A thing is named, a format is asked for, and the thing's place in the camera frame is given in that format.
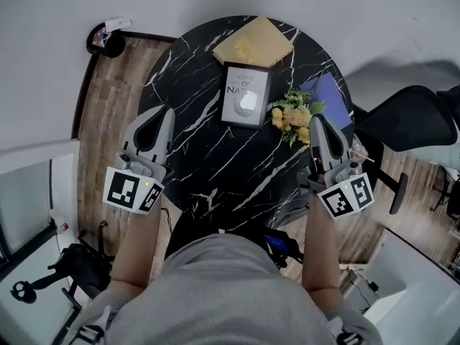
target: gray t-shirt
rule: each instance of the gray t-shirt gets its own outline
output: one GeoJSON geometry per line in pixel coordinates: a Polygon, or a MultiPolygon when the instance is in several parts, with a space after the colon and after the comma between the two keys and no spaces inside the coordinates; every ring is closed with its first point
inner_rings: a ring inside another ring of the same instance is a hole
{"type": "Polygon", "coordinates": [[[131,301],[110,290],[101,293],[66,341],[104,309],[110,313],[103,320],[108,345],[325,345],[337,344],[333,333],[342,331],[361,336],[360,344],[382,343],[361,313],[344,306],[323,314],[262,248],[231,234],[210,235],[172,254],[160,278],[131,301]]]}

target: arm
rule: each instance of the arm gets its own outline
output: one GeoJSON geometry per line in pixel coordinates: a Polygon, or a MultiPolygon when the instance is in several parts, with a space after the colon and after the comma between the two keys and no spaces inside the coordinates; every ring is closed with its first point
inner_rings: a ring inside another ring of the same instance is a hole
{"type": "Polygon", "coordinates": [[[131,215],[111,271],[110,290],[135,298],[148,286],[160,227],[160,206],[160,202],[156,203],[148,215],[131,215]]]}
{"type": "Polygon", "coordinates": [[[339,249],[334,220],[318,197],[310,194],[310,212],[305,228],[303,287],[313,302],[327,312],[344,303],[339,280],[339,249]]]}

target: flower bouquet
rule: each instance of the flower bouquet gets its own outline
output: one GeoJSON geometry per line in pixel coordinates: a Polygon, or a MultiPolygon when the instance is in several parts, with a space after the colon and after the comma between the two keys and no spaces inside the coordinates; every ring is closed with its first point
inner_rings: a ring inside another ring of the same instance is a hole
{"type": "Polygon", "coordinates": [[[313,102],[312,95],[312,91],[291,89],[284,100],[272,102],[267,107],[267,111],[272,112],[272,124],[282,132],[282,140],[289,143],[289,147],[297,139],[310,144],[310,119],[326,108],[324,101],[313,102]]]}

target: round table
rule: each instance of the round table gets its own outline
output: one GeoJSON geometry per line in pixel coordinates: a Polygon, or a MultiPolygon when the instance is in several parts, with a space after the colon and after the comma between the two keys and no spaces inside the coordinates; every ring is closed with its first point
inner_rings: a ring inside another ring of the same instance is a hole
{"type": "MultiPolygon", "coordinates": [[[[175,174],[165,195],[195,220],[232,230],[245,223],[273,226],[307,212],[296,173],[311,161],[310,148],[281,142],[268,114],[260,130],[219,125],[222,65],[213,48],[253,16],[216,19],[177,39],[155,63],[145,83],[139,114],[160,104],[175,110],[173,142],[167,156],[175,174]]],[[[330,71],[352,116],[345,80],[327,52],[289,24],[270,20],[294,45],[272,67],[269,102],[306,80],[330,71]]],[[[349,142],[353,124],[345,128],[349,142]]]]}

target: framed picture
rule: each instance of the framed picture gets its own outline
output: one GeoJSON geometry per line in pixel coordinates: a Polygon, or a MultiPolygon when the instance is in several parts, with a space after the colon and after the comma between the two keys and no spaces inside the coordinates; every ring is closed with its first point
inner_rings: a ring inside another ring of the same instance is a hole
{"type": "Polygon", "coordinates": [[[269,68],[224,63],[221,122],[261,129],[264,125],[272,76],[269,68]]]}

